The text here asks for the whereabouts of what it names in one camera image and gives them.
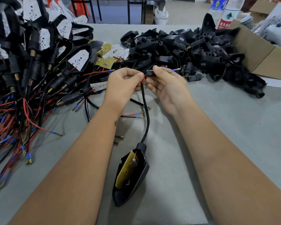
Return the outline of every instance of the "table leg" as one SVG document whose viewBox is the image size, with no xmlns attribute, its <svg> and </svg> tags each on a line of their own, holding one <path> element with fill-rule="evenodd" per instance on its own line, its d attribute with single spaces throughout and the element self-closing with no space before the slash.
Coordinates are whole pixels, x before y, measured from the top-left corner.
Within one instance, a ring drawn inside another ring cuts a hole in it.
<svg viewBox="0 0 281 225">
<path fill-rule="evenodd" d="M 87 15 L 86 7 L 85 7 L 85 2 L 84 2 L 84 0 L 81 0 L 81 1 L 82 1 L 82 5 L 83 5 L 83 8 L 84 8 L 85 16 L 86 16 L 87 21 L 88 21 L 88 15 Z"/>
<path fill-rule="evenodd" d="M 71 0 L 71 3 L 72 3 L 73 10 L 74 10 L 74 14 L 75 14 L 76 17 L 78 17 L 74 0 Z"/>
<path fill-rule="evenodd" d="M 128 10 L 128 24 L 130 24 L 130 1 L 127 1 L 127 10 Z"/>
<path fill-rule="evenodd" d="M 92 11 L 93 23 L 95 24 L 95 23 L 96 23 L 96 20 L 95 20 L 95 15 L 94 15 L 94 9 L 93 9 L 92 0 L 89 0 L 89 3 L 90 3 L 90 10 Z"/>
<path fill-rule="evenodd" d="M 147 12 L 147 1 L 145 1 L 145 7 L 143 10 L 143 24 L 146 24 L 146 12 Z"/>
<path fill-rule="evenodd" d="M 100 10 L 100 5 L 99 5 L 99 0 L 97 0 L 97 6 L 98 6 L 98 11 L 99 11 L 100 21 L 102 21 L 101 10 Z"/>
</svg>

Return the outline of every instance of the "cardboard box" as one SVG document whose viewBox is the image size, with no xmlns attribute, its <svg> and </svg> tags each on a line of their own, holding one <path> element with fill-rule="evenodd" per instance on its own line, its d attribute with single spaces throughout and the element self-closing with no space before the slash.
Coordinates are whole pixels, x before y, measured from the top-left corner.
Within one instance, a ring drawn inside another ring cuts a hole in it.
<svg viewBox="0 0 281 225">
<path fill-rule="evenodd" d="M 240 27 L 233 44 L 245 55 L 243 64 L 254 74 L 281 79 L 281 47 L 271 44 L 233 20 L 229 29 Z"/>
<path fill-rule="evenodd" d="M 253 16 L 253 23 L 257 24 L 264 20 L 270 12 L 276 7 L 277 3 L 257 0 L 255 4 L 250 8 L 251 16 Z"/>
</svg>

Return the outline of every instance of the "bottle label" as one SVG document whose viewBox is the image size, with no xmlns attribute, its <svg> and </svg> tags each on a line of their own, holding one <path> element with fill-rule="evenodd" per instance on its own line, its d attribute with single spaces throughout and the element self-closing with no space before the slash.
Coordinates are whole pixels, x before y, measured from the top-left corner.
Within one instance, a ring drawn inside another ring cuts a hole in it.
<svg viewBox="0 0 281 225">
<path fill-rule="evenodd" d="M 226 3 L 227 3 L 227 0 L 213 0 L 213 3 L 211 5 L 210 9 L 215 10 L 215 11 L 223 11 Z"/>
<path fill-rule="evenodd" d="M 225 9 L 217 29 L 228 28 L 229 25 L 231 24 L 232 20 L 237 17 L 239 12 L 240 11 L 238 11 L 238 10 L 235 11 L 235 10 Z"/>
</svg>

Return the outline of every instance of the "pile of black housings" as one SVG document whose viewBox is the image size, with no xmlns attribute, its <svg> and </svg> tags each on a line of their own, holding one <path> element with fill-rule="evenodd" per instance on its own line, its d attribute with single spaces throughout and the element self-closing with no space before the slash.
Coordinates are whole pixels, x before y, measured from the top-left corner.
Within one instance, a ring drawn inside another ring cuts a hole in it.
<svg viewBox="0 0 281 225">
<path fill-rule="evenodd" d="M 170 69 L 181 68 L 180 75 L 185 76 L 196 73 L 192 68 L 194 66 L 209 74 L 214 81 L 223 78 L 257 98 L 262 98 L 266 82 L 242 65 L 244 54 L 237 53 L 232 44 L 238 31 L 239 28 L 216 30 L 213 18 L 208 13 L 202 28 L 194 31 L 180 29 L 167 34 L 153 29 L 139 36 L 137 31 L 129 31 L 121 38 L 121 44 L 130 49 L 129 60 L 116 63 L 114 67 L 124 65 L 146 71 L 154 65 L 167 66 Z"/>
</svg>

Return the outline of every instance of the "plastic water bottle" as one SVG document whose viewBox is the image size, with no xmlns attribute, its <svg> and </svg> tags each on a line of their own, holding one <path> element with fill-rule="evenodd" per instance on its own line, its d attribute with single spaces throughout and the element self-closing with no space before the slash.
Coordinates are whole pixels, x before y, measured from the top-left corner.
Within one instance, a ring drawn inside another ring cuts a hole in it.
<svg viewBox="0 0 281 225">
<path fill-rule="evenodd" d="M 223 12 L 218 29 L 228 28 L 232 20 L 235 19 L 240 12 L 245 0 L 229 0 Z"/>
<path fill-rule="evenodd" d="M 220 23 L 227 1 L 228 0 L 213 0 L 212 5 L 210 6 L 208 13 L 212 15 L 215 28 L 217 28 Z"/>
</svg>

